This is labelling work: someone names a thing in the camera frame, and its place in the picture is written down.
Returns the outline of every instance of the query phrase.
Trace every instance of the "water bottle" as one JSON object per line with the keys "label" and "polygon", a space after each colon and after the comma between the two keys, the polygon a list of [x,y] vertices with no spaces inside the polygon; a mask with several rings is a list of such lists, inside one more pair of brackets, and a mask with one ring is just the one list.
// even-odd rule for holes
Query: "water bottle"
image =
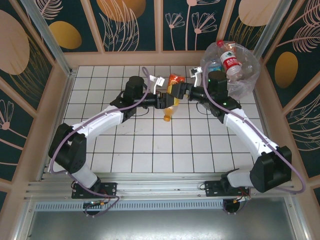
{"label": "water bottle", "polygon": [[220,55],[220,60],[225,70],[225,73],[229,80],[239,80],[242,78],[243,73],[241,70],[241,65],[239,64],[235,53],[231,51],[229,46],[224,43],[224,41],[219,40],[216,42],[219,47],[218,53]]}

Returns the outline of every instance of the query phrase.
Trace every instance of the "yellow oval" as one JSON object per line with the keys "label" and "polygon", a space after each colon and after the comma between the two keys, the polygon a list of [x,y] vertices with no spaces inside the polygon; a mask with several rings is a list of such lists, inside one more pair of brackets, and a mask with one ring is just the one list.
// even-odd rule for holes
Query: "yellow oval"
{"label": "yellow oval", "polygon": [[279,0],[241,0],[239,18],[251,27],[264,26],[274,13]]}
{"label": "yellow oval", "polygon": [[285,89],[295,80],[298,72],[298,59],[292,52],[282,53],[275,64],[274,78],[276,84]]}
{"label": "yellow oval", "polygon": [[30,56],[28,35],[10,14],[0,10],[0,69],[7,74],[21,74]]}
{"label": "yellow oval", "polygon": [[55,40],[60,47],[65,49],[76,49],[82,43],[78,30],[65,21],[55,21],[49,26]]}
{"label": "yellow oval", "polygon": [[128,22],[132,18],[127,15],[125,6],[131,9],[136,18],[140,17],[146,9],[146,0],[96,0],[101,11],[110,19],[117,22]]}

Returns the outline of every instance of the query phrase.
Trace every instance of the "red bottle label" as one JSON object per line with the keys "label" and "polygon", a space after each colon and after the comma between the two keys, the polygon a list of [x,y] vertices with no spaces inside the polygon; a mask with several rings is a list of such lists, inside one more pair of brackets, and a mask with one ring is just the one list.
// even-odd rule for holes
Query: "red bottle label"
{"label": "red bottle label", "polygon": [[225,71],[228,71],[228,69],[233,66],[240,65],[237,58],[235,57],[235,54],[232,51],[224,52],[221,55],[220,60],[223,64]]}

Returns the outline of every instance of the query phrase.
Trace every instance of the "metal floor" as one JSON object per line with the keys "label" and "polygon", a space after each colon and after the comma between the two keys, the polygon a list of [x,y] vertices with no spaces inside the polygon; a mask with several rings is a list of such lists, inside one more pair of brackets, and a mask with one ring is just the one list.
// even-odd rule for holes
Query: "metal floor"
{"label": "metal floor", "polygon": [[252,199],[242,212],[212,210],[36,212],[29,240],[294,240],[283,198]]}

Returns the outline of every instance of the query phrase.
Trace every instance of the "orange circle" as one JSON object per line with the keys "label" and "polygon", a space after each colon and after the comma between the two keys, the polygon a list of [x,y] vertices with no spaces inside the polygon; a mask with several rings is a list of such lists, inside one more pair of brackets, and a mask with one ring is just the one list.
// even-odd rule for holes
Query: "orange circle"
{"label": "orange circle", "polygon": [[116,22],[129,22],[130,10],[133,11],[136,18],[140,17],[146,9],[146,0],[96,0],[101,11]]}

